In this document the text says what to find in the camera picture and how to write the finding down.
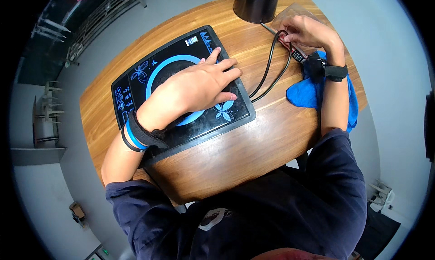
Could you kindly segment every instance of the blue circle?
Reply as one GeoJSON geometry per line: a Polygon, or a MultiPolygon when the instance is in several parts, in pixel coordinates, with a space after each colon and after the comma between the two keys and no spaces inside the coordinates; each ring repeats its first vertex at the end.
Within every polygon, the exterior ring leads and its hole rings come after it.
{"type": "MultiPolygon", "coordinates": [[[[154,69],[154,71],[151,73],[150,78],[148,79],[148,84],[147,84],[147,89],[145,91],[145,98],[148,99],[151,95],[151,86],[153,85],[153,81],[154,78],[157,76],[157,73],[160,72],[160,70],[162,70],[163,67],[169,65],[171,62],[174,61],[191,61],[194,64],[198,64],[199,61],[201,61],[199,58],[192,56],[192,55],[186,55],[186,54],[182,54],[182,55],[177,55],[177,56],[172,56],[166,60],[164,60],[163,62],[161,62],[156,69],[154,69]]],[[[186,117],[180,124],[178,124],[177,126],[182,126],[182,125],[186,125],[189,124],[192,121],[195,121],[198,117],[200,117],[205,110],[202,111],[198,111],[198,112],[193,112],[190,116],[186,117]]]]}

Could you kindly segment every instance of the blue flower pattern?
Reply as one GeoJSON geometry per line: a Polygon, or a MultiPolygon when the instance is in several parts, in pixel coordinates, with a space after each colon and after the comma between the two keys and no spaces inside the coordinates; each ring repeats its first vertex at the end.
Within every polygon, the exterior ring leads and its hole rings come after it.
{"type": "Polygon", "coordinates": [[[134,68],[135,72],[131,74],[130,79],[138,78],[139,82],[145,83],[148,80],[147,74],[144,69],[148,66],[148,61],[144,61],[142,64],[134,68]]]}
{"type": "Polygon", "coordinates": [[[216,104],[213,109],[217,111],[216,119],[223,117],[227,121],[232,121],[234,119],[233,114],[230,112],[231,106],[234,104],[234,100],[228,100],[221,104],[216,104]]]}

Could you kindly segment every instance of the black wrist strap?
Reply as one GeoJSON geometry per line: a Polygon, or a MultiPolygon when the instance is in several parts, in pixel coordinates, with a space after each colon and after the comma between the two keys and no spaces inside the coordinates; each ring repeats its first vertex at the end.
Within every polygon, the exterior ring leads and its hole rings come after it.
{"type": "Polygon", "coordinates": [[[125,125],[122,126],[122,128],[121,128],[121,137],[122,137],[122,140],[124,141],[124,143],[127,145],[127,147],[135,152],[138,152],[138,153],[143,152],[144,149],[136,148],[132,144],[130,144],[130,142],[128,142],[127,138],[125,137],[124,127],[125,127],[125,125]]]}
{"type": "Polygon", "coordinates": [[[128,113],[128,120],[131,132],[140,143],[148,146],[157,146],[159,148],[169,147],[163,140],[153,136],[151,132],[148,132],[139,124],[138,118],[136,117],[136,110],[132,110],[128,113]]]}
{"type": "Polygon", "coordinates": [[[344,67],[340,66],[325,66],[324,67],[324,76],[333,81],[333,82],[341,82],[343,78],[345,78],[348,74],[348,66],[344,67]]]}

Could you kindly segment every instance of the gray floor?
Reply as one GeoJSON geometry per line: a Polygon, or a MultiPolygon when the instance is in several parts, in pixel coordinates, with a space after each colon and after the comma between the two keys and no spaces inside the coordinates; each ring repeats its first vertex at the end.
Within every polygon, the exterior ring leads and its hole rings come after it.
{"type": "MultiPolygon", "coordinates": [[[[85,210],[90,228],[116,259],[133,259],[127,238],[117,225],[104,188],[87,149],[80,118],[79,97],[100,71],[135,39],[165,20],[212,0],[146,0],[148,7],[136,6],[111,24],[83,52],[80,66],[64,68],[60,96],[66,113],[62,115],[60,144],[68,151],[61,160],[62,172],[75,201],[85,210]]],[[[363,110],[351,133],[352,147],[366,182],[379,178],[379,152],[370,108],[363,110]]]]}

